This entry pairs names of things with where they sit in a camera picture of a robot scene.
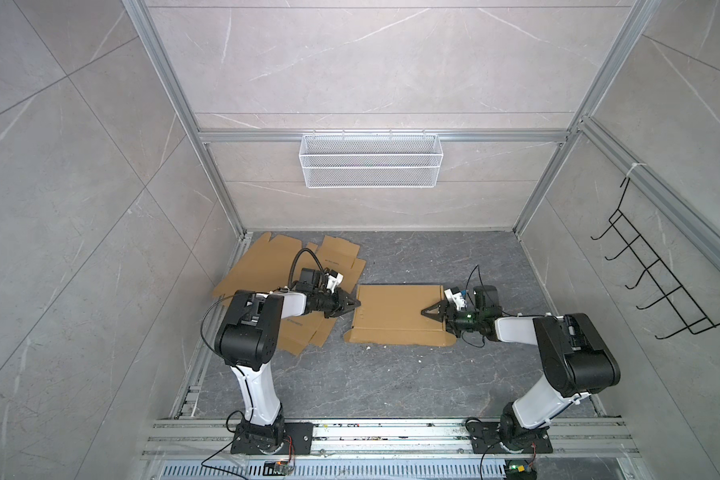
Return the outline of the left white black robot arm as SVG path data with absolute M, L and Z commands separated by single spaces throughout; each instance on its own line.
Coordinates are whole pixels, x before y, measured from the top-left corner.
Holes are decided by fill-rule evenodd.
M 358 308 L 360 300 L 341 287 L 342 280 L 333 270 L 304 269 L 284 287 L 239 290 L 231 297 L 212 350 L 235 373 L 244 396 L 244 422 L 251 428 L 276 430 L 282 423 L 270 366 L 282 321 L 316 312 L 337 318 Z

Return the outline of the brown cardboard box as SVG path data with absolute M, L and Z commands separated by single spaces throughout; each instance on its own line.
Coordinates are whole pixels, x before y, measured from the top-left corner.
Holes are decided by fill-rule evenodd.
M 359 285 L 357 299 L 347 343 L 450 347 L 457 342 L 441 321 L 421 314 L 444 299 L 441 285 Z

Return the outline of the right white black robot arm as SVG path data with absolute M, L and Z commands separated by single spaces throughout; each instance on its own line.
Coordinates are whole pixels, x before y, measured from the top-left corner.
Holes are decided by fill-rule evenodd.
M 456 337 L 477 332 L 487 341 L 538 348 L 543 375 L 505 407 L 499 423 L 505 443 L 547 428 L 569 406 L 620 382 L 614 355 L 584 313 L 511 316 L 492 285 L 481 285 L 471 294 L 447 289 L 444 296 L 421 315 L 442 323 Z

